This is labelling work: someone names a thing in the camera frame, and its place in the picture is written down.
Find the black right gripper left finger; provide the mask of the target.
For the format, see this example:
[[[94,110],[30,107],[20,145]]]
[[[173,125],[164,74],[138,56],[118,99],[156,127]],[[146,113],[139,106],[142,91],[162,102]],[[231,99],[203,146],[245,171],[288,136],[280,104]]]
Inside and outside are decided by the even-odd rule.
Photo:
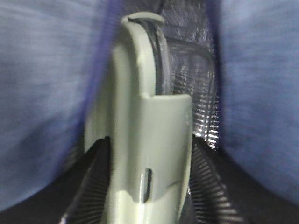
[[[110,139],[98,139],[72,168],[0,213],[2,224],[99,224],[110,179]]]

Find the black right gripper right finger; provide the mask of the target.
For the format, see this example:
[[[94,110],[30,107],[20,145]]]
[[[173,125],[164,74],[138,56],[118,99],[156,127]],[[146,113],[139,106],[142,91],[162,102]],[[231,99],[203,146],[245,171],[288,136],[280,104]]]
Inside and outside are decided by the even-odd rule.
[[[299,207],[268,191],[200,137],[192,140],[189,219],[197,224],[297,224]]]

